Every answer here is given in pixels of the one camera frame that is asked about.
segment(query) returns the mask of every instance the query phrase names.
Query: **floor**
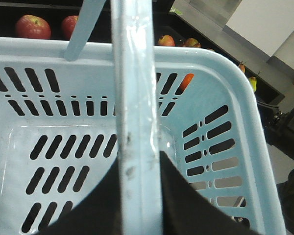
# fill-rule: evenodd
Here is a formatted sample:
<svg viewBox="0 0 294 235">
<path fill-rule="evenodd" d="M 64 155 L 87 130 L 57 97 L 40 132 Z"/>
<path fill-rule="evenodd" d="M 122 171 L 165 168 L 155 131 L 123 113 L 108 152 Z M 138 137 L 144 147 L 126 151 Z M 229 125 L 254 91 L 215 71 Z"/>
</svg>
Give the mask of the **floor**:
<svg viewBox="0 0 294 235">
<path fill-rule="evenodd" d="M 285 98 L 278 105 L 282 112 L 287 113 L 294 108 L 294 85 L 292 84 L 294 78 L 284 74 L 270 62 L 264 60 L 260 54 L 233 38 L 219 25 L 189 5 L 188 2 L 176 0 L 173 7 L 178 9 L 182 13 L 180 16 L 198 31 L 239 61 L 245 61 L 250 70 L 255 73 L 261 71 L 261 77 L 285 95 Z M 294 161 L 274 146 L 268 145 L 268 151 L 276 183 L 286 181 L 290 171 L 294 169 Z"/>
</svg>

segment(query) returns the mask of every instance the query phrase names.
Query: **light blue plastic basket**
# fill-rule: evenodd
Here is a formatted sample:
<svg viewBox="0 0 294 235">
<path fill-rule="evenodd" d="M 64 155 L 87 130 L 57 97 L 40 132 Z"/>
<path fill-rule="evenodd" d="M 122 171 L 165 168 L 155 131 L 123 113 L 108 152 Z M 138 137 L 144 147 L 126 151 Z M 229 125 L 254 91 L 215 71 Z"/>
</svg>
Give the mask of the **light blue plastic basket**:
<svg viewBox="0 0 294 235">
<path fill-rule="evenodd" d="M 76 62 L 59 57 L 66 46 L 0 38 L 0 235 L 32 234 L 56 220 L 116 157 L 112 46 L 88 43 Z M 260 233 L 285 234 L 244 75 L 204 49 L 156 47 L 155 62 L 160 149 L 213 205 Z M 191 83 L 175 94 L 188 73 Z M 236 207 L 240 197 L 245 207 Z"/>
</svg>

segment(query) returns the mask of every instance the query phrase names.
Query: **red apple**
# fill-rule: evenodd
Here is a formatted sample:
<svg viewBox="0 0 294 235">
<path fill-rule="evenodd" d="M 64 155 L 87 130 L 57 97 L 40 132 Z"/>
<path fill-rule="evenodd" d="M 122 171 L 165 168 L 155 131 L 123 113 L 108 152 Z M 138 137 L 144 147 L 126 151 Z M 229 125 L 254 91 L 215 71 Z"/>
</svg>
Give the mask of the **red apple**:
<svg viewBox="0 0 294 235">
<path fill-rule="evenodd" d="M 61 30 L 66 40 L 69 40 L 74 31 L 78 16 L 68 16 L 61 23 Z"/>
<path fill-rule="evenodd" d="M 174 39 L 170 35 L 161 36 L 158 40 L 159 46 L 174 47 Z"/>
<path fill-rule="evenodd" d="M 16 36 L 20 38 L 50 39 L 51 29 L 47 21 L 33 16 L 22 16 L 15 25 Z"/>
</svg>

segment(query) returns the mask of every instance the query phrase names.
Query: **plastic wrap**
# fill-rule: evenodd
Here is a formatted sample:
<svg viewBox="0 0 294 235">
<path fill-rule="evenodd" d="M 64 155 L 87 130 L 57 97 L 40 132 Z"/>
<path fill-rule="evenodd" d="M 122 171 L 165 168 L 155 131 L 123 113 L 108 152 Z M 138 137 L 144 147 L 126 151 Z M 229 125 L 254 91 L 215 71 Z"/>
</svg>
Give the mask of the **plastic wrap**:
<svg viewBox="0 0 294 235">
<path fill-rule="evenodd" d="M 122 228 L 125 235 L 162 233 L 151 13 L 151 1 L 112 1 Z"/>
</svg>

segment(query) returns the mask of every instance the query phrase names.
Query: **pear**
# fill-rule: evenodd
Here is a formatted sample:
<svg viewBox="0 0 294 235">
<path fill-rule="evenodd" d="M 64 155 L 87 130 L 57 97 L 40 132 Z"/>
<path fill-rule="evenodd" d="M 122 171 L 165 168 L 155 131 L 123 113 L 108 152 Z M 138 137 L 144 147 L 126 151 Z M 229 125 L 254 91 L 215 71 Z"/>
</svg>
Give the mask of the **pear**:
<svg viewBox="0 0 294 235">
<path fill-rule="evenodd" d="M 170 35 L 161 36 L 158 40 L 158 46 L 174 47 L 174 39 Z"/>
<path fill-rule="evenodd" d="M 248 81 L 249 81 L 249 83 L 250 83 L 253 91 L 255 92 L 257 90 L 257 87 L 256 87 L 256 85 L 257 85 L 257 78 L 254 77 L 254 76 L 253 77 L 249 77 L 248 78 Z"/>
<path fill-rule="evenodd" d="M 193 47 L 195 44 L 199 44 L 199 42 L 195 38 L 188 38 L 184 43 L 186 47 Z"/>
</svg>

